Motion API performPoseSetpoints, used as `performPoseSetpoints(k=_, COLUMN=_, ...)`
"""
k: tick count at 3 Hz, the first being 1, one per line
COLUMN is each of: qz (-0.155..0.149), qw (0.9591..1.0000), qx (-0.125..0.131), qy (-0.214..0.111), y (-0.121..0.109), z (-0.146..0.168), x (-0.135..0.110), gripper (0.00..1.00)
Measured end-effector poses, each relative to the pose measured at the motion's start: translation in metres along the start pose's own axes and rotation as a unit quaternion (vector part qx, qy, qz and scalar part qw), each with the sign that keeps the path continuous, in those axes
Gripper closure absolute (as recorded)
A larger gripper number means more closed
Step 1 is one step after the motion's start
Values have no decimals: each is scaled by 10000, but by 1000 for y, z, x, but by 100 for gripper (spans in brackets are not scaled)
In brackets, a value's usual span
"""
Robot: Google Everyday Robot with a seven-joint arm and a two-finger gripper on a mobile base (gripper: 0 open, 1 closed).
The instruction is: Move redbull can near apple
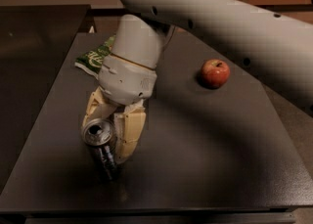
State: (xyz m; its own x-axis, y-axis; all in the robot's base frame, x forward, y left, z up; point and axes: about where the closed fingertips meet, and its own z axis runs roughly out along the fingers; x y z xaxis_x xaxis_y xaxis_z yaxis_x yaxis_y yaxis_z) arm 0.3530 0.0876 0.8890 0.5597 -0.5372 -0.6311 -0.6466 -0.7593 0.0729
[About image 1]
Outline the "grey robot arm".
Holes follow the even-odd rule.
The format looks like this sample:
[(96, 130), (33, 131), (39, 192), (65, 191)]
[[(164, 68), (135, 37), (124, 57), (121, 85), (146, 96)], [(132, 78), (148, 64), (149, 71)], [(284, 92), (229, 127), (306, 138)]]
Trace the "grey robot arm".
[(313, 108), (313, 25), (237, 0), (120, 0), (128, 9), (101, 63), (84, 131), (98, 122), (115, 130), (114, 160), (136, 149), (152, 95), (157, 61), (172, 26), (181, 27), (306, 113)]

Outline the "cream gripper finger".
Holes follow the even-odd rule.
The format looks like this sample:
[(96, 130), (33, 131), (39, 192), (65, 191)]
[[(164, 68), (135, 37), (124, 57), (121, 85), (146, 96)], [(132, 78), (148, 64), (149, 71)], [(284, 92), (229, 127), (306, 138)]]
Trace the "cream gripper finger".
[(144, 101), (126, 106), (114, 114), (116, 133), (114, 158), (117, 164), (125, 163), (134, 153), (146, 121)]
[(97, 88), (91, 93), (87, 103), (85, 116), (82, 121), (81, 129), (84, 129), (88, 122), (100, 118), (106, 119), (117, 109), (116, 105), (111, 104), (103, 95), (102, 90)]

